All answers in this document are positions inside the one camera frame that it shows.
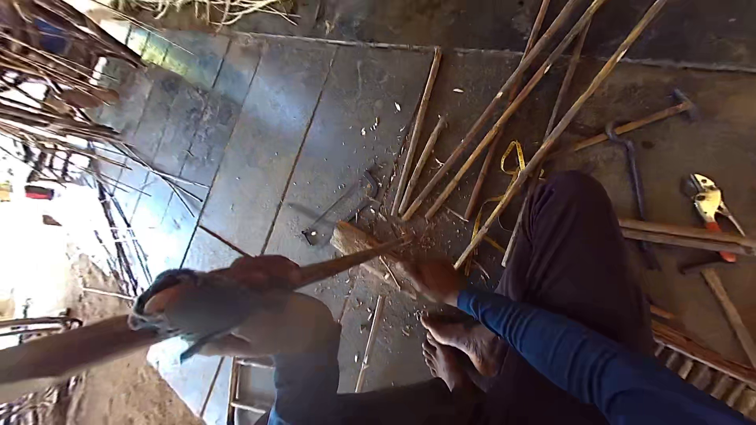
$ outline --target bare foot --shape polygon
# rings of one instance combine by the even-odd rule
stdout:
[[[467,354],[484,377],[493,377],[498,372],[504,344],[482,324],[470,324],[444,315],[424,315],[420,321],[436,341]]]
[[[454,349],[442,345],[430,333],[427,340],[423,342],[423,357],[430,369],[430,374],[443,379],[449,391],[474,389],[475,384],[454,357]]]

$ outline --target knee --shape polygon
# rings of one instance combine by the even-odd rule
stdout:
[[[579,171],[555,172],[546,180],[545,188],[569,197],[606,197],[606,191],[598,180]]]

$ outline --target blue sleeve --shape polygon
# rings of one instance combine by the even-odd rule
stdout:
[[[457,306],[558,387],[597,406],[613,425],[750,423],[654,358],[561,315],[475,289],[460,291]]]

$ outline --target red object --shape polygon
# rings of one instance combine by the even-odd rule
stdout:
[[[710,231],[718,231],[722,233],[722,228],[719,227],[719,223],[717,222],[706,222],[706,228]],[[726,262],[735,262],[738,259],[738,257],[734,253],[728,253],[727,251],[720,251],[719,255]]]
[[[53,190],[48,188],[42,188],[40,186],[26,186],[23,188],[26,192],[26,197],[31,199],[46,199],[50,200],[53,197]]]

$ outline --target orange handle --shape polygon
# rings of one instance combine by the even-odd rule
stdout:
[[[717,222],[706,222],[706,228],[710,231],[722,232],[722,228],[719,227],[719,223]],[[719,255],[726,262],[735,262],[738,259],[734,253],[728,253],[727,251],[720,251]]]

